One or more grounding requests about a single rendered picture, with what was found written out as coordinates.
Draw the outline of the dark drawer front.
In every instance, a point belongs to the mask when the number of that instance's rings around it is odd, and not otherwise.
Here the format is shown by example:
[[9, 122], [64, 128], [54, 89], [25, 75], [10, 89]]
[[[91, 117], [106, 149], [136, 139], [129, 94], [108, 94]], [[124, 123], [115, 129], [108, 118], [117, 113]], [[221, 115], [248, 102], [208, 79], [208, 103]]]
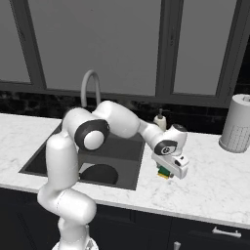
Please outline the dark drawer front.
[[[214, 234], [212, 229], [235, 232], [241, 238]], [[180, 250], [250, 250], [250, 229], [240, 229], [188, 219], [174, 218], [171, 224], [168, 250], [174, 250], [174, 242], [181, 243]]]

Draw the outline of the dark sink basin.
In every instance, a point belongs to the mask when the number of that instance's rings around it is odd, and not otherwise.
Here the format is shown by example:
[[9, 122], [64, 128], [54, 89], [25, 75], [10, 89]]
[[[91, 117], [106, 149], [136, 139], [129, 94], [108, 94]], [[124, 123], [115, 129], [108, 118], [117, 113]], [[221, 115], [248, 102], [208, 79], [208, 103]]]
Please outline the dark sink basin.
[[[31, 159], [25, 163], [20, 173], [47, 178], [45, 159], [47, 140], [35, 151]], [[78, 163], [82, 167], [79, 170], [79, 183], [135, 190], [144, 149], [145, 142], [140, 134], [130, 139], [123, 139], [111, 133], [101, 148], [95, 151], [82, 151], [79, 149], [77, 153]], [[81, 175], [84, 170], [96, 164], [106, 164], [115, 169], [118, 175], [116, 183], [108, 184], [83, 179]]]

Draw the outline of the dark framed window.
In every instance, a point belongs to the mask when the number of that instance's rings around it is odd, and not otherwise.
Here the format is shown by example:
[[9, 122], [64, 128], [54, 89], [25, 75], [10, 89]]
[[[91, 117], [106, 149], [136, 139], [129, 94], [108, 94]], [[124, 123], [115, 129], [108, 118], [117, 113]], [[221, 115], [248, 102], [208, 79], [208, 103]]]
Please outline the dark framed window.
[[0, 90], [227, 107], [250, 0], [0, 0]]

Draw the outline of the dark cupboard door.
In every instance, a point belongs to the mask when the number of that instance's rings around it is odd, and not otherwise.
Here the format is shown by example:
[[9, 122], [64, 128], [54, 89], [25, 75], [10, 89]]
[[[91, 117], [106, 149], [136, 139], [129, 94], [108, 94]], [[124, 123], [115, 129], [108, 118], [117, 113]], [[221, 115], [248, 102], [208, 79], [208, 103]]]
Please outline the dark cupboard door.
[[98, 204], [90, 235], [100, 250], [167, 250], [171, 223], [168, 216]]

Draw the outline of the cream soap dispenser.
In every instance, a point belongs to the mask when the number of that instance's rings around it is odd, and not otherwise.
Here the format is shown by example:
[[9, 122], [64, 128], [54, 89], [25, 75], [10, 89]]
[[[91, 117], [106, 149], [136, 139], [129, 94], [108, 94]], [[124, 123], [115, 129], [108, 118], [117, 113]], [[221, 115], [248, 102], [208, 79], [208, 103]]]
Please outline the cream soap dispenser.
[[159, 126], [162, 131], [166, 131], [167, 122], [166, 117], [163, 115], [163, 109], [160, 108], [158, 114], [154, 117], [153, 122]]

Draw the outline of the green and yellow sponge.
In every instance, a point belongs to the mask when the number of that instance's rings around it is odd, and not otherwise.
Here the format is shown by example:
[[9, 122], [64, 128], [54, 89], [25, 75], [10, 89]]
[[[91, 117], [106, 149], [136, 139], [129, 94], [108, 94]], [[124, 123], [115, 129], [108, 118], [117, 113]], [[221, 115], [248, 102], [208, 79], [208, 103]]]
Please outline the green and yellow sponge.
[[169, 179], [169, 178], [173, 178], [174, 177], [174, 175], [170, 171], [168, 171], [166, 168], [164, 168], [163, 166], [160, 166], [158, 168], [158, 175], [160, 177], [165, 178], [165, 179]]

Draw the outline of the white paper towel roll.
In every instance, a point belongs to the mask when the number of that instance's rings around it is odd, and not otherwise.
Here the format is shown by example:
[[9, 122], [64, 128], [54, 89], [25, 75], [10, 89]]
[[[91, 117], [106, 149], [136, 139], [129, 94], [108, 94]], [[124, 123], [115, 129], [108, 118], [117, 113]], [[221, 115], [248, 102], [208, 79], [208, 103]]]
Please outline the white paper towel roll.
[[243, 153], [250, 146], [250, 95], [237, 94], [231, 98], [219, 145], [233, 153]]

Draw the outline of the black pan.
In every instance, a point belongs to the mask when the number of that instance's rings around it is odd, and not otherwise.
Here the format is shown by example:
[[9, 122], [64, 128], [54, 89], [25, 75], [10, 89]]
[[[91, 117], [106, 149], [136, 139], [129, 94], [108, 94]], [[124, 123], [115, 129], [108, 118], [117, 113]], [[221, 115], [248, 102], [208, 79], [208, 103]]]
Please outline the black pan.
[[80, 179], [103, 184], [115, 185], [118, 181], [117, 171], [107, 164], [95, 164], [80, 174]]

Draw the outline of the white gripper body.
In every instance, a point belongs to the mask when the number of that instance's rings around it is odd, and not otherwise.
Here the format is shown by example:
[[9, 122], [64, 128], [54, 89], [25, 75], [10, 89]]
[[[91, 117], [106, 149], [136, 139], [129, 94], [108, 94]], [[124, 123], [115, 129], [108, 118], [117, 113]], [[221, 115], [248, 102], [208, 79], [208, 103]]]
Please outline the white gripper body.
[[157, 168], [163, 166], [180, 180], [187, 175], [188, 159], [183, 154], [157, 155], [153, 153], [151, 158], [156, 162]]

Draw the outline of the grey curved tap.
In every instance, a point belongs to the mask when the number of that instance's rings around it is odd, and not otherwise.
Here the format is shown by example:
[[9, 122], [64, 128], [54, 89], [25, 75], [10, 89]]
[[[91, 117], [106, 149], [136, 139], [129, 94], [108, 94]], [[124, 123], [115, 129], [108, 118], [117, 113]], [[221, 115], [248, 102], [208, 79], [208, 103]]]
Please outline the grey curved tap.
[[97, 104], [101, 103], [100, 79], [98, 74], [93, 69], [90, 69], [85, 73], [81, 84], [80, 100], [81, 100], [81, 105], [83, 107], [87, 106], [87, 85], [90, 78], [93, 78], [95, 84], [96, 103]]

